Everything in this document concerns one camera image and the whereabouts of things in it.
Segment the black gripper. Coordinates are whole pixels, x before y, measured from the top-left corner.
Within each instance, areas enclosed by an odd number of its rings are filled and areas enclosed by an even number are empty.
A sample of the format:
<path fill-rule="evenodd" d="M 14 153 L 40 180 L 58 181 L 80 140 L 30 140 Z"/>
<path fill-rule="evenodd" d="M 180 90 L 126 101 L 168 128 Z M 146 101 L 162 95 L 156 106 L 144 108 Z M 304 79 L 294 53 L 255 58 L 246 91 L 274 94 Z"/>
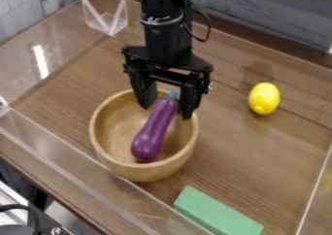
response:
<path fill-rule="evenodd" d="M 182 20 L 158 25 L 144 24 L 146 45 L 124 47 L 124 72 L 136 100 L 148 109 L 158 99 L 158 84 L 180 87 L 179 110 L 184 119 L 200 107 L 203 93 L 211 90 L 212 65 L 192 52 L 192 23 Z"/>

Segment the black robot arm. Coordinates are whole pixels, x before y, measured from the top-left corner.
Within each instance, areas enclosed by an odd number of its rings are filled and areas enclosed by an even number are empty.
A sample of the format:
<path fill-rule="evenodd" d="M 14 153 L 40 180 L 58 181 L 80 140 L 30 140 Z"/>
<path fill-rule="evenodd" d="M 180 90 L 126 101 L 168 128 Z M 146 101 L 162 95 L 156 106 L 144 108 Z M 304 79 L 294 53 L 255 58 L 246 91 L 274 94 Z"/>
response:
<path fill-rule="evenodd" d="M 146 45 L 126 47 L 124 72 L 138 103 L 150 108 L 158 83 L 180 88 L 179 112 L 188 119 L 211 91 L 214 66 L 192 52 L 192 0 L 140 0 Z"/>

